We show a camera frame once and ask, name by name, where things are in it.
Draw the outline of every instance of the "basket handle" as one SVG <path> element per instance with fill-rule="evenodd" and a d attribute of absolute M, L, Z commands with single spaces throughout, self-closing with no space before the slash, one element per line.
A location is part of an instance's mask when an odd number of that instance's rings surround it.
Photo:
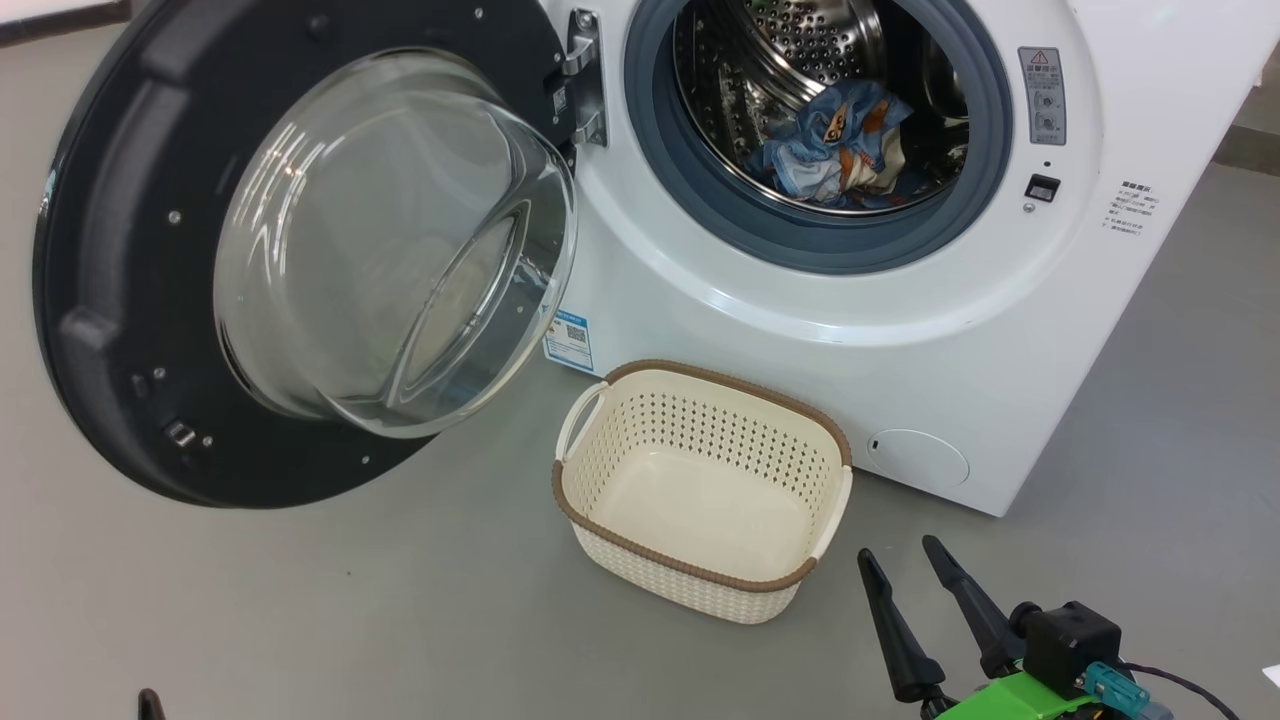
<path fill-rule="evenodd" d="M 827 552 L 827 546 L 831 544 L 831 538 L 836 537 L 836 528 L 840 527 L 840 520 L 845 516 L 845 507 L 849 506 L 849 496 L 854 492 L 854 469 L 845 465 L 841 470 L 844 480 L 840 483 L 840 497 L 836 498 L 836 505 L 831 509 L 831 518 L 827 518 L 827 527 L 818 536 L 818 544 L 814 546 L 812 553 L 814 560 L 822 560 L 823 553 Z"/>
<path fill-rule="evenodd" d="M 586 388 L 586 391 L 584 391 L 582 395 L 573 402 L 573 406 L 568 409 L 568 415 L 564 416 L 564 424 L 561 425 L 559 438 L 556 439 L 557 460 L 563 462 L 570 455 L 573 454 L 573 451 L 577 450 L 577 441 L 581 439 L 582 430 L 590 427 L 591 421 L 595 420 L 595 415 L 600 411 L 603 402 L 596 402 L 595 407 L 591 409 L 591 415 L 585 421 L 580 423 L 582 419 L 582 411 L 586 410 L 586 406 L 590 405 L 593 400 L 603 395 L 607 389 L 609 389 L 608 382 L 595 383 L 594 386 Z M 573 428 L 579 428 L 576 434 L 573 434 Z"/>

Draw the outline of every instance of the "door glass bowl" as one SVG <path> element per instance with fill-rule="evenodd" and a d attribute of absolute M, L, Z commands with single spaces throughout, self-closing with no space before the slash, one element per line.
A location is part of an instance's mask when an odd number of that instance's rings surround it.
<path fill-rule="evenodd" d="M 575 213 L 561 155 L 470 65 L 361 60 L 302 97 L 239 181 L 214 274 L 223 352 L 280 413 L 435 434 L 541 342 Z"/>

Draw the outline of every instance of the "label with qr code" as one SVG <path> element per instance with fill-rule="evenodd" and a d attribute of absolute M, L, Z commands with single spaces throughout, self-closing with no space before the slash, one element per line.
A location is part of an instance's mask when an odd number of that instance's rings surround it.
<path fill-rule="evenodd" d="M 547 356 L 571 368 L 594 373 L 591 331 L 588 328 L 586 318 L 557 310 L 556 319 L 547 331 Z"/>

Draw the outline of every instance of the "screw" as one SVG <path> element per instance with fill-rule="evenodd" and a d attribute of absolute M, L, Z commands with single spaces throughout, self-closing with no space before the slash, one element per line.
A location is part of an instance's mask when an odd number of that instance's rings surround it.
<path fill-rule="evenodd" d="M 329 15 L 311 15 L 307 18 L 307 35 L 311 40 L 324 42 L 329 40 Z"/>

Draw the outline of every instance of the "perforated basket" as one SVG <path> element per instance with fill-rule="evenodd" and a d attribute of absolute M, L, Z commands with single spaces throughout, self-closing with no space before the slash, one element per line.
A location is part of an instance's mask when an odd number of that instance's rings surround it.
<path fill-rule="evenodd" d="M 850 465 L 844 433 L 813 407 L 648 360 L 579 397 L 553 488 L 595 562 L 694 610 L 756 624 L 786 609 L 827 550 Z"/>

